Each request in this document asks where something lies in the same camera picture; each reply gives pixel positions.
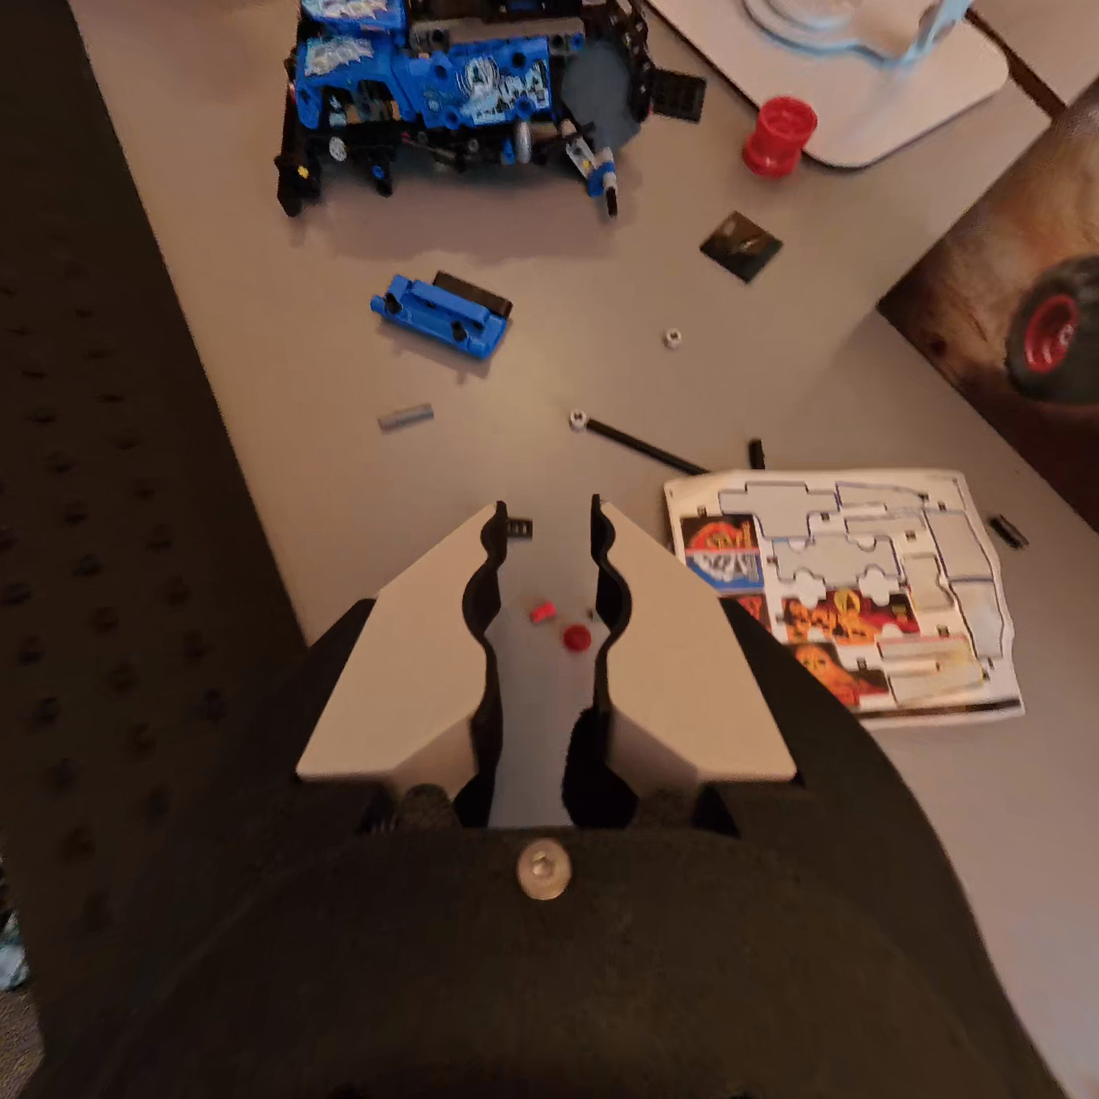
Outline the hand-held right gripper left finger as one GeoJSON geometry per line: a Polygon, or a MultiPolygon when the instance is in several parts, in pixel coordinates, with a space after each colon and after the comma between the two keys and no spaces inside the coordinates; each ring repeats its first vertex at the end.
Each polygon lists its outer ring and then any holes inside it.
{"type": "Polygon", "coordinates": [[[492,785],[502,749],[497,660],[507,511],[490,503],[374,599],[295,764],[310,782],[492,785]]]}

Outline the sticker sheet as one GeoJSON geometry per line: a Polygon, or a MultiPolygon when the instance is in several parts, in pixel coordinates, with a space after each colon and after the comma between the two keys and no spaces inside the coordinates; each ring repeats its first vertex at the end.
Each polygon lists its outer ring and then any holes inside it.
{"type": "Polygon", "coordinates": [[[1014,626],[959,471],[727,471],[663,486],[675,556],[869,730],[1018,718],[1014,626]]]}

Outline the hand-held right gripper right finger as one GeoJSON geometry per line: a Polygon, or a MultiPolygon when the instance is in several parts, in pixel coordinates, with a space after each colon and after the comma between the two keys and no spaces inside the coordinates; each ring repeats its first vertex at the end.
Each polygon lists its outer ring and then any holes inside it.
{"type": "Polygon", "coordinates": [[[619,507],[594,496],[595,708],[628,786],[778,783],[795,763],[719,598],[619,507]]]}

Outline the blue panel piece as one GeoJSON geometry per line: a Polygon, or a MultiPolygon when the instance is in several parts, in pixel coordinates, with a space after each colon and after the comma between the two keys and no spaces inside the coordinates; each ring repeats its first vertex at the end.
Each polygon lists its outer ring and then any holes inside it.
{"type": "Polygon", "coordinates": [[[513,314],[513,302],[438,271],[430,282],[395,274],[370,310],[384,322],[433,339],[479,362],[498,348],[513,314]]]}

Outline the toy truck model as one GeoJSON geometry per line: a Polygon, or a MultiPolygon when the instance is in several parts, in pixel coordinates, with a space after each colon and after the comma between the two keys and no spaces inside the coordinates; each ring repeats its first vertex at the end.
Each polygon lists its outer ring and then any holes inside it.
{"type": "Polygon", "coordinates": [[[405,148],[455,171],[568,161],[616,217],[615,155],[655,85],[641,2],[619,1],[302,1],[284,69],[288,217],[328,162],[390,196],[405,148]]]}

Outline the black toy set box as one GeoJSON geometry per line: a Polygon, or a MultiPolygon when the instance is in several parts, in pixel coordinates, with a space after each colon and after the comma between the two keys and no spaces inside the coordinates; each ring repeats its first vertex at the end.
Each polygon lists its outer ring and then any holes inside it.
{"type": "Polygon", "coordinates": [[[1096,530],[1096,80],[879,311],[1096,530]]]}

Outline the red wheel rim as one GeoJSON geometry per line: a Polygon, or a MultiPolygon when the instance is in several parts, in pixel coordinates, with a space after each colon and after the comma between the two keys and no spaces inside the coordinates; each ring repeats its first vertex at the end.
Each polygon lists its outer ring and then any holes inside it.
{"type": "Polygon", "coordinates": [[[816,128],[817,115],[811,104],[790,95],[773,97],[760,106],[742,159],[749,171],[764,179],[786,178],[798,167],[816,128]]]}

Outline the black axle rod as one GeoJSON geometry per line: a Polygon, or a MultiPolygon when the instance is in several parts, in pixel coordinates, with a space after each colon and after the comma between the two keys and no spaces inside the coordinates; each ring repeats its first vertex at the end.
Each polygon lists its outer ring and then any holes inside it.
{"type": "Polygon", "coordinates": [[[666,451],[664,449],[657,447],[651,443],[646,443],[642,439],[619,430],[607,422],[595,420],[595,418],[586,418],[583,430],[589,434],[596,434],[615,445],[621,447],[629,449],[630,451],[651,459],[657,463],[660,463],[663,467],[687,475],[687,476],[704,476],[708,475],[709,471],[694,463],[685,460],[677,455],[666,451]]]}

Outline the black flat tile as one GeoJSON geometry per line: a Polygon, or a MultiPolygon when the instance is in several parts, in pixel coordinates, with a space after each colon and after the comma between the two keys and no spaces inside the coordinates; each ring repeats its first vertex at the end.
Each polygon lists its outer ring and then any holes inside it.
{"type": "Polygon", "coordinates": [[[748,216],[734,210],[700,243],[698,251],[739,282],[751,284],[780,254],[782,243],[748,216]]]}

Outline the black perforated panel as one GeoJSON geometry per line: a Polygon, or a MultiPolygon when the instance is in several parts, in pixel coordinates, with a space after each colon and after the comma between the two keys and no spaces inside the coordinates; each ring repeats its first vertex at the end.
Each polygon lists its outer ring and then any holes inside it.
{"type": "Polygon", "coordinates": [[[302,638],[72,9],[1,14],[2,853],[59,1045],[302,638]]]}

